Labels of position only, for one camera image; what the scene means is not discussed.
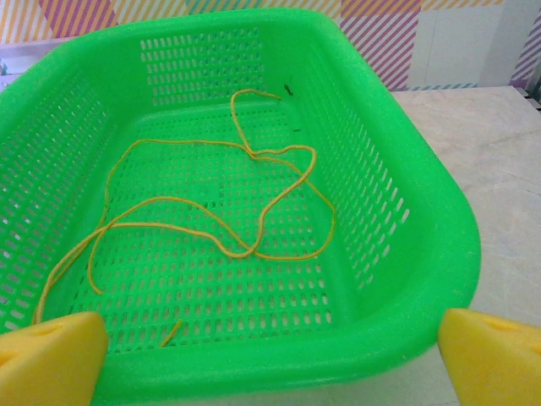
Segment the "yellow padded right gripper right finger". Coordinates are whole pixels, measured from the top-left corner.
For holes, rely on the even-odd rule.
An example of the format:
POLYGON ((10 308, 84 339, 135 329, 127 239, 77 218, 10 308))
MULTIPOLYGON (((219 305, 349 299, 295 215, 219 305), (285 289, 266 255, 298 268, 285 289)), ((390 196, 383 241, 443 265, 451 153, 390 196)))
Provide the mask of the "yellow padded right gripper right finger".
POLYGON ((450 309, 438 346, 461 405, 539 405, 540 328, 450 309))

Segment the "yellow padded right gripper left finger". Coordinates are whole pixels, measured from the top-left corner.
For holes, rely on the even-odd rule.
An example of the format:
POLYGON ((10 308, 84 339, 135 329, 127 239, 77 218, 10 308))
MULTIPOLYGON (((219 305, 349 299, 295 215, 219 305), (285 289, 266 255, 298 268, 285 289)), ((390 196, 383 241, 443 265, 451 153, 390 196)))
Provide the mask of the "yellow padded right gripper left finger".
POLYGON ((104 321, 91 311, 2 334, 1 404, 90 404, 107 347, 104 321))

